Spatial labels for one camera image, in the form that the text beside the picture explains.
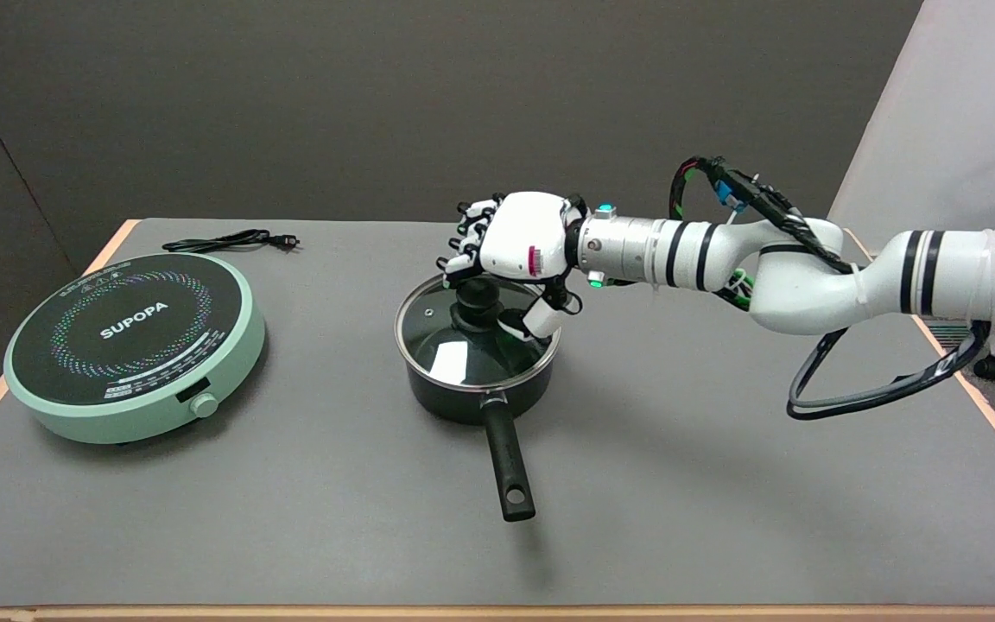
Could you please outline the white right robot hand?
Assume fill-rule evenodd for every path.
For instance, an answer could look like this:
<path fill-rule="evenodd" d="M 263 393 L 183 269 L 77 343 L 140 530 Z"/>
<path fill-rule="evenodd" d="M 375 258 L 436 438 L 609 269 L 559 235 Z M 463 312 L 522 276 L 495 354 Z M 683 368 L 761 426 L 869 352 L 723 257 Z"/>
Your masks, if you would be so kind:
<path fill-rule="evenodd" d="M 498 325 L 522 341 L 542 341 L 560 330 L 575 299 L 566 287 L 576 265 L 568 246 L 587 217 L 579 194 L 545 192 L 493 194 L 489 200 L 459 202 L 454 255 L 438 258 L 443 286 L 454 289 L 487 275 L 501 281 L 540 286 L 528 308 L 506 308 Z"/>

